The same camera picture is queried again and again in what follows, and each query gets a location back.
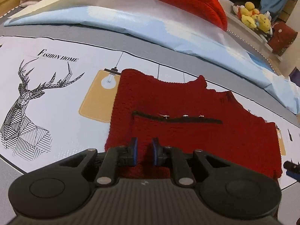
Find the black border line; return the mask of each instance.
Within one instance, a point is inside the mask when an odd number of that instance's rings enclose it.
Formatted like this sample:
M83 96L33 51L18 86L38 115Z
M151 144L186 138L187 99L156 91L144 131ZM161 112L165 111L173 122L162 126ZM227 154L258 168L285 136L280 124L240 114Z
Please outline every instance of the black border line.
M129 54L129 55L131 55L131 56L136 57L136 58L144 59L144 60L153 62L153 63L155 63L155 64L158 64L158 73L159 73L159 66L162 65L162 66L165 66L165 67L168 67L168 68L175 69L175 70L180 71L180 72L182 72L182 73L189 74L189 75L191 75L191 76L193 76L193 77L196 77L196 78L198 77L198 76L196 76L196 75L194 75L194 74L191 74L191 73L188 73L188 72L186 72L186 71L183 71L183 70L180 70L180 69L171 67L171 66L169 66L169 65L161 64L161 63L156 62L156 61L153 61L153 60L151 60L151 59L142 58L142 57L140 57L140 56L134 55L134 54L132 54L132 53L130 53L130 52L127 52L127 51L117 50L117 49L111 49L111 48L107 48L107 47L104 47L104 46L97 46L97 45L93 45L93 44L89 44L89 43L82 43L82 42L76 42L76 41L70 41L70 40L54 39L54 38L51 38L51 37L44 37L44 36L42 36L42 37L15 36L15 35L2 35L2 36L3 36L3 37L33 38L33 39L37 39L37 38L47 38L47 39L50 39L50 40L58 40L58 41L71 42L71 43L76 43L76 44L81 44L81 45L86 45L86 46L98 47L98 48L107 49L107 50L115 51L115 52L125 52L125 53L127 53L127 54ZM242 96L242 97L244 97L244 98L247 98L247 99L249 99L250 101L253 101L253 102L255 102L256 104L262 106L263 108L265 108L265 109L271 111L272 113L275 113L275 112L272 111L271 109L269 109L269 108L267 108L267 107L261 105L260 103L254 101L254 100L252 100L252 99L250 99L250 98L248 98L248 97L246 97L246 96L244 96L244 95L242 95L242 94L240 94L240 93L238 93L238 92L235 92L235 91L233 91L233 90L231 90L231 89L228 89L228 88L226 88L226 87L224 87L224 86L222 86L222 85L219 85L219 84L217 84L217 83L211 82L211 81L209 81L209 80L206 80L206 81L209 82L209 83L212 83L212 84L214 84L214 85L216 85L216 86L220 86L220 87L222 87L222 88L224 88L224 89L226 89L226 90L229 90L229 91L231 91L231 92L234 92L234 93L236 93L236 94L238 94L238 95L240 95L240 96ZM287 122L293 124L293 123L290 122L289 120L285 119L283 116L280 116L280 115L277 114L277 113L275 113L275 114L276 114L277 116L283 118L283 119L286 120ZM2 158L4 161L8 162L13 168L17 169L19 172L21 172L21 173L23 173L23 174L26 173L25 171L23 171L22 169L18 168L18 167L17 167L16 165L14 165L13 163L11 163L9 160L7 160L5 157L3 157L1 154L0 154L0 158ZM290 184L289 186L284 187L283 189L281 189L281 191L283 191L284 189L286 189L286 188L288 188L288 187L294 185L295 183L292 183L292 184Z

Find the light blue sheet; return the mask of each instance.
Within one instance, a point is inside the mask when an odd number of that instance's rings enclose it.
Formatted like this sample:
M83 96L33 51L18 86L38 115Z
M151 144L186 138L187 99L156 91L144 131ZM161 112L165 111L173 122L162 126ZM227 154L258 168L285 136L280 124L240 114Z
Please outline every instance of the light blue sheet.
M213 35L208 37L205 33L200 35L185 31L182 26L175 27L174 30L173 25L170 31L166 21L142 14L112 10L95 6L77 6L9 19L4 25L82 24L131 34L174 51L202 57L220 65L264 88L291 112L299 113L299 87L284 77L272 73L264 65L260 66L260 62L255 58L251 59L247 53L242 55L217 40L212 40Z

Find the geometric deer print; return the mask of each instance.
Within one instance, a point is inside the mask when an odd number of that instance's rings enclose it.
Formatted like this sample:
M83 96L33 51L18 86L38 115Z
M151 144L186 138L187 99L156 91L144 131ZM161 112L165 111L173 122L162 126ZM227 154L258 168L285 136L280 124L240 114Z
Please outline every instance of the geometric deer print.
M24 66L22 66L24 60L22 61L18 71L18 75L22 81L19 84L20 96L7 113L0 129L0 141L4 147L13 150L13 155L20 156L28 161L36 159L39 155L49 152L51 149L49 131L35 125L25 114L29 101L44 95L45 92L43 90L66 87L79 80L83 75L81 74L76 79L69 81L72 72L68 63L69 73L63 80L60 79L56 84L53 84L56 75L54 73L48 83L45 82L35 89L29 90L29 74L33 69L24 74L26 71L25 67L36 59L27 62Z

